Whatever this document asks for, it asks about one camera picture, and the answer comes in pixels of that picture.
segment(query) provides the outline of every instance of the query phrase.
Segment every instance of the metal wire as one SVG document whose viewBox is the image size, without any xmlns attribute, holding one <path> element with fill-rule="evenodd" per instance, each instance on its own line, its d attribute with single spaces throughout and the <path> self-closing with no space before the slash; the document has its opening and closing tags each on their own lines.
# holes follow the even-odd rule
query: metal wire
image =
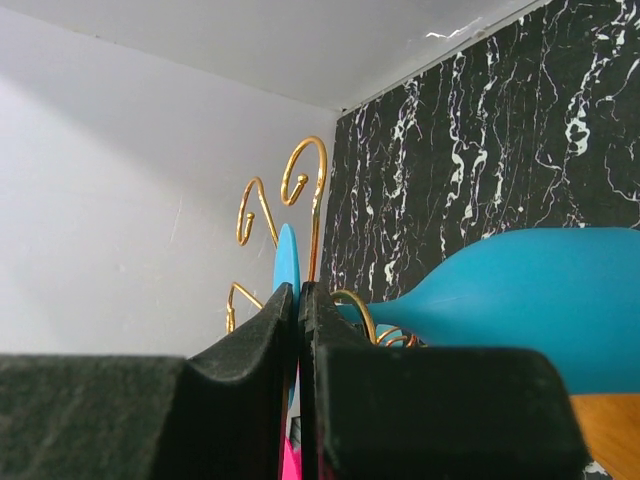
<svg viewBox="0 0 640 480">
<path fill-rule="evenodd" d="M 305 174 L 298 176 L 298 182 L 293 189 L 293 193 L 289 196 L 289 180 L 293 173 L 293 167 L 300 154 L 309 145 L 314 144 L 318 149 L 318 180 L 316 182 L 316 191 L 313 194 L 313 204 L 311 206 L 311 247 L 309 255 L 309 273 L 308 280 L 314 281 L 316 277 L 316 263 L 318 258 L 318 243 L 320 240 L 320 204 L 322 203 L 322 195 L 327 178 L 327 149 L 322 140 L 316 136 L 305 138 L 291 154 L 284 175 L 282 176 L 282 184 L 280 185 L 280 198 L 282 202 L 290 207 L 298 200 L 302 189 L 309 181 L 309 177 Z"/>
<path fill-rule="evenodd" d="M 258 309 L 262 310 L 262 303 L 251 295 L 249 291 L 237 282 L 231 282 L 231 288 L 229 289 L 229 296 L 227 297 L 227 333 L 231 333 L 236 329 L 236 310 L 233 308 L 233 294 L 238 290 L 247 299 L 253 303 Z"/>
<path fill-rule="evenodd" d="M 373 323 L 373 319 L 371 318 L 371 313 L 369 313 L 367 305 L 362 301 L 362 299 L 350 290 L 336 290 L 331 294 L 331 298 L 333 298 L 334 302 L 336 300 L 348 301 L 356 307 L 360 314 L 360 318 L 362 318 L 367 338 L 371 343 L 376 345 L 376 326 Z"/>
<path fill-rule="evenodd" d="M 260 201 L 260 205 L 262 206 L 262 211 L 264 212 L 265 220 L 267 221 L 267 225 L 269 226 L 269 230 L 271 231 L 271 239 L 273 240 L 273 246 L 278 248 L 278 232 L 276 231 L 276 226 L 273 223 L 273 217 L 271 216 L 271 210 L 269 209 L 269 204 L 267 203 L 267 197 L 264 193 L 264 185 L 260 177 L 253 177 L 246 188 L 244 189 L 244 193 L 242 194 L 242 201 L 240 202 L 240 210 L 238 210 L 238 223 L 236 226 L 236 238 L 240 246 L 245 246 L 249 241 L 249 236 L 251 235 L 251 229 L 253 228 L 253 220 L 256 218 L 256 214 L 253 212 L 249 212 L 246 214 L 247 224 L 244 227 L 244 233 L 242 232 L 242 223 L 245 217 L 245 210 L 247 209 L 247 200 L 249 200 L 249 195 L 251 194 L 251 189 L 256 185 L 258 189 L 258 200 Z"/>
</svg>

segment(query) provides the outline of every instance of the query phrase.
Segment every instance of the curled wire end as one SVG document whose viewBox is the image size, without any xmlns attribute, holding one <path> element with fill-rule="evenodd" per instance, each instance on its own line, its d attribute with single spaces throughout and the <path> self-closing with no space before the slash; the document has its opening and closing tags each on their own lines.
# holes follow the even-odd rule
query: curled wire end
<svg viewBox="0 0 640 480">
<path fill-rule="evenodd" d="M 236 309 L 229 307 L 227 304 L 227 333 L 231 333 L 236 329 Z"/>
<path fill-rule="evenodd" d="M 245 218 L 245 211 L 247 209 L 247 201 L 249 200 L 249 195 L 251 194 L 251 190 L 253 186 L 256 185 L 258 190 L 258 200 L 260 201 L 260 206 L 262 207 L 262 211 L 264 213 L 265 220 L 267 221 L 267 225 L 269 226 L 269 231 L 271 232 L 271 239 L 273 240 L 273 245 L 278 248 L 278 232 L 276 231 L 275 223 L 273 222 L 273 217 L 271 216 L 271 210 L 269 209 L 269 203 L 267 202 L 267 197 L 264 193 L 264 185 L 260 177 L 253 177 L 246 188 L 244 189 L 244 193 L 242 194 L 242 200 L 240 201 L 240 209 L 238 210 L 238 223 L 236 225 L 236 239 L 241 247 L 244 247 L 249 241 L 249 236 L 251 235 L 251 229 L 253 228 L 253 221 L 256 218 L 256 214 L 253 212 L 248 212 L 246 214 L 247 223 L 242 228 L 242 223 Z"/>
<path fill-rule="evenodd" d="M 367 338 L 371 343 L 376 345 L 376 326 L 373 323 L 373 318 L 371 317 L 371 313 L 369 312 L 367 305 L 362 301 L 362 299 L 350 290 L 336 290 L 331 294 L 331 298 L 334 302 L 336 300 L 341 300 L 343 302 L 347 301 L 358 310 L 362 323 L 364 324 Z"/>
</svg>

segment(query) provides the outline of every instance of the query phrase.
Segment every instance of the turquoise rubber object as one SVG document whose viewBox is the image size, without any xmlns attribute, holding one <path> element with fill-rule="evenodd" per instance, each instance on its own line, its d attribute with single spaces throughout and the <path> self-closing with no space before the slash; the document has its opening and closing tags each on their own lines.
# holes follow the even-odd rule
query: turquoise rubber object
<svg viewBox="0 0 640 480">
<path fill-rule="evenodd" d="M 412 291 L 369 305 L 428 345 L 525 347 L 571 394 L 640 393 L 640 232 L 539 228 L 464 248 Z M 356 323 L 352 306 L 341 313 Z"/>
<path fill-rule="evenodd" d="M 289 224 L 282 225 L 278 237 L 278 248 L 273 266 L 273 291 L 284 282 L 293 287 L 293 314 L 298 318 L 298 305 L 300 304 L 300 265 L 298 263 L 298 245 L 296 234 Z M 296 371 L 291 374 L 291 388 L 289 389 L 289 408 L 293 403 L 293 394 L 296 389 Z"/>
</svg>

